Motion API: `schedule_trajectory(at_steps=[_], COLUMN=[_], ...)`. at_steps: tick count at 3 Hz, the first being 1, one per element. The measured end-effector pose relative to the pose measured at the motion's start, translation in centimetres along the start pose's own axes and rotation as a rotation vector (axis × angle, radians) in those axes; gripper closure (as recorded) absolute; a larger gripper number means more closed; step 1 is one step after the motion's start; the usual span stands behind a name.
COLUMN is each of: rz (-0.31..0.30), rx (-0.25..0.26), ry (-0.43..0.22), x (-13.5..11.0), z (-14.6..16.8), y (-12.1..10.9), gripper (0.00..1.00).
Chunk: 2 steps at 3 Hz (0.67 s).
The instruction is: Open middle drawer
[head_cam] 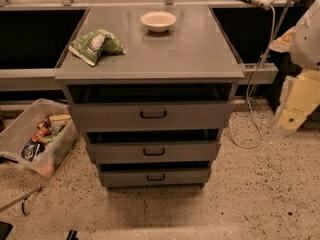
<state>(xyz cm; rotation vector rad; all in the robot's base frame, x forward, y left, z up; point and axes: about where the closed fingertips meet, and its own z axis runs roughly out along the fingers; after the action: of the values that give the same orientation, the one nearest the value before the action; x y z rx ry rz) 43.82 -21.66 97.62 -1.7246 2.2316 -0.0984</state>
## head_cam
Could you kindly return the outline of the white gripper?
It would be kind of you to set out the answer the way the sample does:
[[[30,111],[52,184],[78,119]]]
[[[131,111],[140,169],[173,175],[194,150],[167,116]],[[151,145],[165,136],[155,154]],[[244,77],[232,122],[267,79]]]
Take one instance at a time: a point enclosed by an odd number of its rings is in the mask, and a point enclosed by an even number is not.
[[[276,110],[275,132],[295,133],[319,105],[319,70],[303,69],[295,78],[288,76]]]

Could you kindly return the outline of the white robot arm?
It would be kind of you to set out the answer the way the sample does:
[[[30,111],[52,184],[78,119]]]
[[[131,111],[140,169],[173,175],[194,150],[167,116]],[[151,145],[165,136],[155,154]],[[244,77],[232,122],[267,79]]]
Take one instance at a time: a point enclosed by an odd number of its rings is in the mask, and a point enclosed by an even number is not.
[[[276,123],[279,134],[295,133],[320,105],[320,0],[315,0],[297,22],[290,50],[291,61],[302,68],[289,82]]]

